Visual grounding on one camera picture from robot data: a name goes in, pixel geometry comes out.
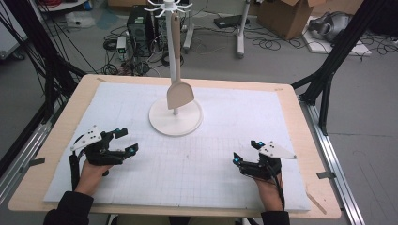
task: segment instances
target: floor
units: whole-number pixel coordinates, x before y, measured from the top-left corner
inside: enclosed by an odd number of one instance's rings
[[[92,73],[104,65],[103,38],[110,31],[124,26],[124,13],[108,8],[91,11],[96,24],[90,28],[70,29],[68,36],[85,56],[92,68],[78,54],[67,39],[62,37],[73,65]],[[317,71],[327,56],[310,53],[278,40],[262,46],[253,38],[264,35],[249,32],[267,32],[251,23],[246,29],[245,54],[236,57],[236,31],[213,32],[202,27],[217,29],[211,22],[216,15],[201,12],[193,17],[195,32],[191,49],[183,54],[182,74],[189,79],[242,81],[255,83],[294,83]],[[370,49],[377,47],[374,42]],[[345,177],[360,208],[364,222],[372,225],[398,223],[398,53],[371,50],[371,57],[346,58],[338,69],[331,87],[328,132]],[[149,70],[146,76],[168,77],[168,67]],[[43,103],[37,75],[28,59],[8,59],[0,64],[0,157],[13,144],[33,114]],[[0,206],[2,224],[41,224],[43,213],[10,212],[9,194]],[[105,224],[105,215],[91,215],[90,224]],[[344,214],[337,220],[296,219],[291,224],[348,224]]]

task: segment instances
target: round base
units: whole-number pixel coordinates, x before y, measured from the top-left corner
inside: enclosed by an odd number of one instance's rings
[[[149,110],[149,121],[158,132],[169,136],[184,136],[194,132],[203,121],[200,105],[194,100],[178,108],[178,114],[167,108],[167,98],[161,98]]]

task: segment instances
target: black pole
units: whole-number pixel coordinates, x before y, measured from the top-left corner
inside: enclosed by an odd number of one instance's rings
[[[323,93],[319,126],[324,135],[328,135],[327,117],[333,76],[365,33],[374,17],[388,1],[389,0],[364,0],[321,68],[316,73],[303,78],[298,82],[292,83],[294,89],[308,83],[310,84],[307,90],[300,95],[300,99],[309,105],[314,105],[318,96]]]

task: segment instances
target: sleeve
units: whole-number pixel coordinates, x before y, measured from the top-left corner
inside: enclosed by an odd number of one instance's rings
[[[91,196],[67,191],[59,202],[58,208],[47,213],[43,225],[87,225],[88,213],[93,201]]]
[[[264,225],[290,225],[289,213],[286,211],[268,211],[261,214]]]

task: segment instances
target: wooden paddle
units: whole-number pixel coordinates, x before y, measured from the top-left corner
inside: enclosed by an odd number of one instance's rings
[[[169,110],[181,107],[194,100],[192,88],[189,84],[181,81],[181,63],[180,63],[180,30],[179,17],[177,13],[171,16],[171,30],[173,39],[173,48],[176,59],[176,80],[167,91],[167,106]]]

